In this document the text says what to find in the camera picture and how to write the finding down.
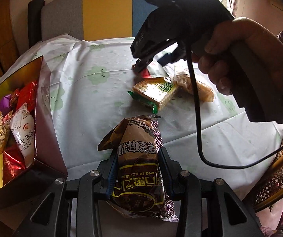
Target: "white tablecloth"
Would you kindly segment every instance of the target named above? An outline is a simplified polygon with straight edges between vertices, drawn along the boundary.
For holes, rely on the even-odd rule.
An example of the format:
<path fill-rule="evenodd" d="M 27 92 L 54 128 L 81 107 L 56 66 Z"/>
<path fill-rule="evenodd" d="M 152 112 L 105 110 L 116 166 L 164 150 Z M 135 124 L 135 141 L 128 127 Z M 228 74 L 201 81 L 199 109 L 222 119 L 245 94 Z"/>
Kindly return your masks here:
<path fill-rule="evenodd" d="M 36 44 L 0 79 L 0 82 L 3 81 L 32 59 L 44 55 L 52 71 L 50 106 L 69 180 L 96 169 L 101 160 L 109 157 L 110 151 L 98 152 L 97 145 L 123 118 L 151 114 L 149 108 L 141 106 L 127 93 L 136 83 L 131 69 L 135 63 L 130 51 L 132 40 L 119 38 L 87 42 L 69 35 L 59 36 Z M 164 52 L 172 50 L 173 47 L 170 47 Z M 233 96 L 223 96 L 214 85 L 210 85 L 215 94 L 214 102 L 201 104 L 203 150 L 209 160 L 245 165 L 280 146 L 283 125 L 275 122 L 250 123 L 244 109 L 237 106 Z M 241 199 L 273 160 L 270 158 L 245 170 L 206 166 L 197 153 L 193 97 L 185 92 L 179 92 L 158 115 L 162 117 L 159 128 L 171 159 L 201 179 L 225 179 Z M 108 206 L 103 207 L 109 210 L 106 216 L 114 212 Z M 120 216 L 101 220 L 102 228 L 103 222 L 110 220 L 112 223 L 118 220 L 115 227 L 119 229 L 123 228 L 121 222 L 126 222 Z M 148 230 L 140 233 L 143 236 L 158 235 L 161 228 L 166 236 L 175 236 L 176 224 L 154 220 L 155 223 L 151 225 L 155 224 L 154 229 L 159 228 L 157 232 L 149 227 L 149 219 L 129 220 L 130 226 L 125 228 L 127 236 L 131 236 L 131 232 L 137 236 L 134 227 L 139 228 L 139 223 L 143 221 L 148 225 Z"/>

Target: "red snack package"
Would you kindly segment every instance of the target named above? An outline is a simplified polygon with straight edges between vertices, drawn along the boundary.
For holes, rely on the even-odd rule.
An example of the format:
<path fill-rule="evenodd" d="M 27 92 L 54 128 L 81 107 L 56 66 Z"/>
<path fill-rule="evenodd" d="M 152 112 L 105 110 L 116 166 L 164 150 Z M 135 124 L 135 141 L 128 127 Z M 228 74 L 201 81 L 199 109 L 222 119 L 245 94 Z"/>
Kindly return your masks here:
<path fill-rule="evenodd" d="M 14 110 L 16 110 L 16 106 L 18 104 L 18 99 L 19 99 L 19 94 L 20 94 L 20 89 L 16 89 L 12 94 L 11 94 L 11 99 L 10 99 L 10 106 Z"/>
<path fill-rule="evenodd" d="M 3 169 L 2 169 L 2 181 L 5 185 L 13 177 L 19 175 L 26 169 L 24 164 L 24 157 L 20 152 L 18 146 L 12 145 L 6 148 L 3 153 Z"/>
<path fill-rule="evenodd" d="M 36 104 L 36 92 L 37 81 L 33 81 L 24 86 L 19 94 L 18 104 L 16 110 L 22 107 L 24 103 L 27 103 L 27 110 L 31 112 L 35 108 Z"/>

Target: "person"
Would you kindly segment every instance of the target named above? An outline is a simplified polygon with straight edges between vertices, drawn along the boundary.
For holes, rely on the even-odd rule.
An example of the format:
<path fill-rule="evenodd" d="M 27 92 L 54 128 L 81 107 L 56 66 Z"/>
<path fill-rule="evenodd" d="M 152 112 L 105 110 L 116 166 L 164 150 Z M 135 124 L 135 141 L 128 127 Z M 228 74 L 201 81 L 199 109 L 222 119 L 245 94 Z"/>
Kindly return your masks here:
<path fill-rule="evenodd" d="M 192 61 L 198 62 L 200 71 L 208 74 L 220 93 L 230 95 L 232 83 L 227 77 L 229 66 L 226 61 L 217 60 L 216 55 L 238 40 L 244 41 L 258 56 L 277 89 L 283 93 L 283 32 L 276 37 L 251 19 L 237 18 L 216 25 L 205 46 L 207 55 L 199 58 L 192 54 Z"/>

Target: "black cable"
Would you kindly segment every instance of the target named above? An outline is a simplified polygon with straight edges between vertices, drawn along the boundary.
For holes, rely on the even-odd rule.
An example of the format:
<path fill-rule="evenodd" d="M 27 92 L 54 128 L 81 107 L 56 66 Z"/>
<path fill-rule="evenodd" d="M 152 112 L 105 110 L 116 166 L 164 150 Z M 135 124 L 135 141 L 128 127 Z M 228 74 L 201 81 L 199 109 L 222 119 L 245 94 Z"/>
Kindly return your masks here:
<path fill-rule="evenodd" d="M 192 88 L 193 88 L 193 94 L 194 94 L 194 107 L 195 107 L 195 117 L 196 117 L 196 134 L 197 134 L 197 149 L 198 149 L 198 153 L 199 153 L 199 157 L 200 159 L 208 166 L 212 166 L 212 167 L 216 167 L 216 168 L 223 168 L 223 169 L 245 169 L 245 168 L 249 168 L 252 167 L 264 160 L 266 160 L 267 158 L 271 157 L 272 155 L 280 152 L 281 150 L 283 150 L 283 146 L 280 147 L 279 149 L 273 151 L 272 153 L 270 153 L 269 155 L 261 158 L 260 160 L 245 165 L 245 166 L 225 166 L 225 165 L 220 165 L 220 164 L 215 164 L 212 163 L 210 161 L 208 161 L 203 154 L 203 149 L 202 149 L 202 126 L 201 126 L 201 121 L 200 121 L 200 108 L 199 108 L 199 92 L 197 89 L 197 84 L 196 84 L 196 78 L 195 78 L 195 74 L 194 74 L 194 68 L 193 68 L 193 64 L 192 64 L 192 55 L 191 55 L 191 46 L 187 45 L 186 46 L 186 59 L 188 62 L 188 71 L 190 72 L 190 78 L 191 78 L 191 82 L 192 82 Z"/>

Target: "purple wrapper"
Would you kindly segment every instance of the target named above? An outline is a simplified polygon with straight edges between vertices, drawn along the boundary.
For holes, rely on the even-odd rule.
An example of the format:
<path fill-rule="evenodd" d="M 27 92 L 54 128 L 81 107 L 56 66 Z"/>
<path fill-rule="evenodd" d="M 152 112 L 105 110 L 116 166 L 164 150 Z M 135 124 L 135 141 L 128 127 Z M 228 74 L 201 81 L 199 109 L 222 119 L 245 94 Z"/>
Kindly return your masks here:
<path fill-rule="evenodd" d="M 11 94 L 6 95 L 0 100 L 0 111 L 3 116 L 7 115 L 11 111 L 10 100 Z"/>

